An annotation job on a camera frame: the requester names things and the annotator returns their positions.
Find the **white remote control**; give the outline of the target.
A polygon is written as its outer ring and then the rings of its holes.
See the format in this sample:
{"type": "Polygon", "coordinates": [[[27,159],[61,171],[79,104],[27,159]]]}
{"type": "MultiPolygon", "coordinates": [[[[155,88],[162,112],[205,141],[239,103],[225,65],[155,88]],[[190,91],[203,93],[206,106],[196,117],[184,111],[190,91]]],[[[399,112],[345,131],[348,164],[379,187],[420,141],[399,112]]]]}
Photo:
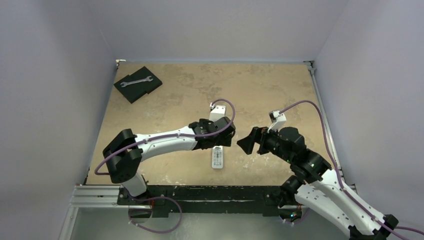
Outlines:
{"type": "Polygon", "coordinates": [[[212,148],[211,167],[214,170],[224,167],[224,148],[223,146],[214,146],[212,148]]]}

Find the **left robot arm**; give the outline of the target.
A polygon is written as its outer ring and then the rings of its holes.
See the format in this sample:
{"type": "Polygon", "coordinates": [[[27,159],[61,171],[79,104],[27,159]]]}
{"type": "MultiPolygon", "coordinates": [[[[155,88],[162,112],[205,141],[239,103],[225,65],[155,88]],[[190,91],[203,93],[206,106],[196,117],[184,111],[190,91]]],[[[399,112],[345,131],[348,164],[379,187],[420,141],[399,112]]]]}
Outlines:
{"type": "Polygon", "coordinates": [[[124,129],[102,151],[107,175],[113,184],[128,190],[132,201],[142,205],[148,201],[149,191],[138,171],[141,162],[173,152],[230,147],[235,133],[234,123],[226,116],[215,121],[201,118],[180,129],[157,134],[134,134],[130,128],[124,129]]]}

